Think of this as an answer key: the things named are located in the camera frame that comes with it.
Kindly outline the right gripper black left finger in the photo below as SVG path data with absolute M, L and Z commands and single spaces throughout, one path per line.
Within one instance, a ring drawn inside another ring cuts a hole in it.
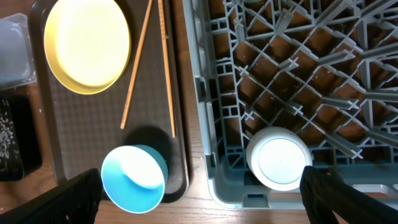
M 102 194 L 100 172 L 91 168 L 1 214 L 1 223 L 94 223 Z

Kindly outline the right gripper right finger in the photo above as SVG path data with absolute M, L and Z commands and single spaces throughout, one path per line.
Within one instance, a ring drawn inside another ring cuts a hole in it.
M 397 223 L 397 210 L 345 184 L 336 172 L 329 174 L 306 166 L 300 180 L 302 203 L 311 223 Z

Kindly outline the white cup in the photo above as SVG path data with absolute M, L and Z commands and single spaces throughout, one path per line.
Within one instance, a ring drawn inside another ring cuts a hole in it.
M 263 185 L 286 192 L 299 188 L 303 170 L 313 164 L 313 156 L 307 145 L 292 131 L 268 127 L 250 139 L 246 161 Z

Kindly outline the light blue bowl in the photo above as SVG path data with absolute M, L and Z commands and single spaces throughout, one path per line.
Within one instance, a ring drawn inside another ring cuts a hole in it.
M 105 157 L 101 167 L 104 191 L 120 209 L 142 214 L 162 201 L 169 171 L 165 159 L 153 147 L 119 146 Z

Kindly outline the yellow plate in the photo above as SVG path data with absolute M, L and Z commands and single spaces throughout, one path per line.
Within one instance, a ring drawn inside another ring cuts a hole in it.
M 128 65 L 129 26 L 114 0 L 57 1 L 45 23 L 44 50 L 64 87 L 97 94 L 116 82 Z

